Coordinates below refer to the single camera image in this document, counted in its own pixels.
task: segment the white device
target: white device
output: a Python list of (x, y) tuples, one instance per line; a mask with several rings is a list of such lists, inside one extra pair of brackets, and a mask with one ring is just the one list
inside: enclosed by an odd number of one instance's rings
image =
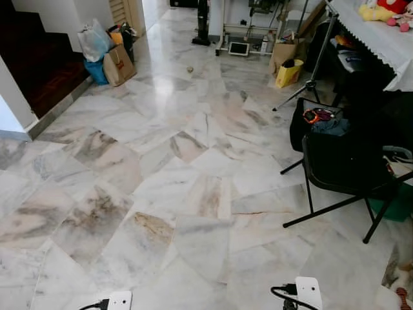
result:
[(298, 276), (296, 278), (296, 286), (297, 296), (300, 302), (305, 302), (318, 310), (323, 310), (323, 301), (321, 300), (321, 292), (317, 279)]
[(132, 292), (113, 292), (109, 296), (108, 310), (130, 310), (132, 305)]

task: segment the blue bag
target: blue bag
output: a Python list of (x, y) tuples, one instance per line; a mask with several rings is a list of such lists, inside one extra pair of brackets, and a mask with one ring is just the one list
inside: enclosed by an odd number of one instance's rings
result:
[(103, 72), (103, 57), (94, 63), (84, 59), (83, 63), (85, 64), (86, 70), (88, 70), (98, 85), (109, 84), (108, 79)]

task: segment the brown paper bag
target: brown paper bag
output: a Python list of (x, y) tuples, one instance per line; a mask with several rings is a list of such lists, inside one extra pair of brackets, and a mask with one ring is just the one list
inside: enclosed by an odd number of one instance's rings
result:
[(296, 54), (303, 47), (304, 39), (296, 39), (293, 44), (276, 43), (272, 49), (269, 71), (271, 74), (276, 74), (282, 64), (289, 59), (296, 57)]
[(103, 58), (103, 71), (112, 86), (119, 86), (136, 74), (123, 45), (117, 45)]

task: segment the paper bag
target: paper bag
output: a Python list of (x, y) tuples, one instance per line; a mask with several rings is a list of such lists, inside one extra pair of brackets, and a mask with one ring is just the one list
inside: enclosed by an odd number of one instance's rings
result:
[(136, 74), (123, 45), (117, 45), (105, 55), (103, 71), (112, 86), (119, 86)]
[(275, 74), (278, 72), (281, 65), (289, 59), (294, 58), (298, 47), (298, 41), (294, 41), (294, 44), (276, 43), (272, 49), (272, 55), (270, 60), (270, 73)]
[(276, 79), (277, 87), (286, 87), (298, 81), (299, 73), (301, 71), (301, 67), (303, 66), (303, 64), (304, 61), (295, 59), (293, 67), (285, 68), (281, 66), (281, 68), (278, 70), (278, 75)]

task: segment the chair seat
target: chair seat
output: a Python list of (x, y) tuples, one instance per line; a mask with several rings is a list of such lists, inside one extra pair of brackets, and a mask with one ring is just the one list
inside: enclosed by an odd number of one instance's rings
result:
[(328, 134), (303, 138), (308, 179), (330, 191), (359, 194), (392, 179), (380, 146)]

